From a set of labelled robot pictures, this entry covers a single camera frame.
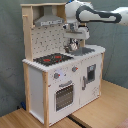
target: gray wall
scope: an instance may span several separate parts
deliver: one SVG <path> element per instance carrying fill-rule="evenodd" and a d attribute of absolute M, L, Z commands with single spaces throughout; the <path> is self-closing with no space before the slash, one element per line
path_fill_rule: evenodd
<path fill-rule="evenodd" d="M 65 0 L 1 0 L 0 1 L 0 116 L 16 110 L 25 102 L 22 59 L 24 55 L 20 4 L 67 2 Z M 91 0 L 97 10 L 114 10 L 128 6 L 127 0 Z M 128 88 L 128 27 L 89 23 L 87 44 L 106 48 L 103 78 Z"/>

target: sink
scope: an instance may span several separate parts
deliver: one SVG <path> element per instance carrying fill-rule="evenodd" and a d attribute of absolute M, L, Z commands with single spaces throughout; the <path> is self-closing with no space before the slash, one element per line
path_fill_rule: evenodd
<path fill-rule="evenodd" d="M 90 48 L 80 47 L 78 50 L 70 52 L 70 54 L 74 56 L 82 56 L 90 52 L 95 52 L 95 50 Z"/>

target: stove top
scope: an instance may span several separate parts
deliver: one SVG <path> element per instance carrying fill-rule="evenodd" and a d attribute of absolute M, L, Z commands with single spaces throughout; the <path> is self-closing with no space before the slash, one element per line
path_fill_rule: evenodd
<path fill-rule="evenodd" d="M 63 55 L 61 53 L 54 53 L 51 55 L 47 55 L 47 56 L 43 56 L 40 58 L 36 58 L 33 61 L 40 63 L 42 65 L 45 66 L 51 66 L 57 63 L 61 63 L 70 59 L 74 59 L 73 57 L 67 56 L 67 55 Z"/>

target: wooden toy kitchen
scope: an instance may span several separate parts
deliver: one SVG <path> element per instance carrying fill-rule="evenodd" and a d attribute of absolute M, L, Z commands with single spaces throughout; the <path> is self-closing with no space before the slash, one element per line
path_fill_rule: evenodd
<path fill-rule="evenodd" d="M 26 108 L 49 127 L 101 95 L 105 49 L 79 40 L 66 52 L 73 39 L 64 36 L 65 3 L 21 6 Z"/>

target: pegboard backsplash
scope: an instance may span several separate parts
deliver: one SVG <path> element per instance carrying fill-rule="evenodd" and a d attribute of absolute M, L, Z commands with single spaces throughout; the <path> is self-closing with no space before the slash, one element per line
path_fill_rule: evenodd
<path fill-rule="evenodd" d="M 64 52 L 69 39 L 64 37 L 63 24 L 35 27 L 31 31 L 33 58 Z"/>

